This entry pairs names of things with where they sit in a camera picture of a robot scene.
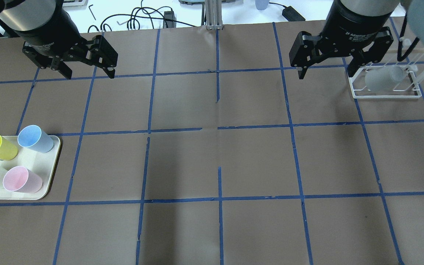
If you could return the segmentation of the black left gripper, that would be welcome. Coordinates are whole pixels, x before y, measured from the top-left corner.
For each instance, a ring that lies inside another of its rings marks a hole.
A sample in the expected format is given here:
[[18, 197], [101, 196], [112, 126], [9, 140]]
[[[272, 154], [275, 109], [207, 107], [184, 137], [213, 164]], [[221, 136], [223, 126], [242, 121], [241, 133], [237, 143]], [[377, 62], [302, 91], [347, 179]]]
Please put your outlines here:
[[14, 0], [11, 2], [11, 28], [25, 42], [22, 52], [39, 69], [49, 68], [67, 80], [72, 69], [60, 57], [70, 50], [70, 60], [95, 66], [114, 79], [119, 54], [102, 35], [86, 40], [63, 10], [62, 0]]

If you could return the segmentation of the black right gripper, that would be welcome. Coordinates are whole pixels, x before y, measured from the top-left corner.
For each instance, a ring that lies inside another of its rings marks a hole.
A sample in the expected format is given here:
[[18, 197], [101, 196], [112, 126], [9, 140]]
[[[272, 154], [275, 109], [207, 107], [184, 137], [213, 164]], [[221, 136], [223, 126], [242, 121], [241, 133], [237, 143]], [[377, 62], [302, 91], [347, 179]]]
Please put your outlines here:
[[[350, 52], [350, 78], [360, 67], [380, 62], [394, 42], [390, 27], [382, 27], [392, 12], [392, 0], [334, 0], [325, 22], [325, 36], [301, 31], [289, 51], [290, 64], [297, 69], [299, 79], [304, 79], [309, 67], [343, 57], [343, 49], [358, 49]], [[367, 51], [362, 50], [372, 41]]]

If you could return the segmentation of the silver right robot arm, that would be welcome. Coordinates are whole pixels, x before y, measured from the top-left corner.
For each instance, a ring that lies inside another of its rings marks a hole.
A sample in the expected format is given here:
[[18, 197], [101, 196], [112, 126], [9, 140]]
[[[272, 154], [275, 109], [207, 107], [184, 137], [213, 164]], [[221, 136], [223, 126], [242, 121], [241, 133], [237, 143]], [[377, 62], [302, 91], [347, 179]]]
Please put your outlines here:
[[424, 0], [334, 0], [319, 35], [298, 33], [289, 60], [300, 79], [309, 67], [329, 58], [352, 56], [347, 74], [378, 63], [394, 42], [385, 23], [401, 5], [406, 14], [399, 32], [397, 60], [404, 61], [419, 42], [424, 45]]

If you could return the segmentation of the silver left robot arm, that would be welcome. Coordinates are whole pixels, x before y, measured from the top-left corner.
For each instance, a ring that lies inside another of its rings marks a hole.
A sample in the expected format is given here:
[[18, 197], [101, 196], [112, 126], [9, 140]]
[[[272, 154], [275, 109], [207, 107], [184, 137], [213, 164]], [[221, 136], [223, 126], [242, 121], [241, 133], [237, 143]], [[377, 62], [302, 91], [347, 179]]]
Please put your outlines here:
[[0, 0], [0, 21], [24, 40], [22, 52], [39, 69], [49, 68], [72, 78], [67, 62], [102, 69], [113, 79], [118, 52], [102, 35], [81, 36], [62, 0]]

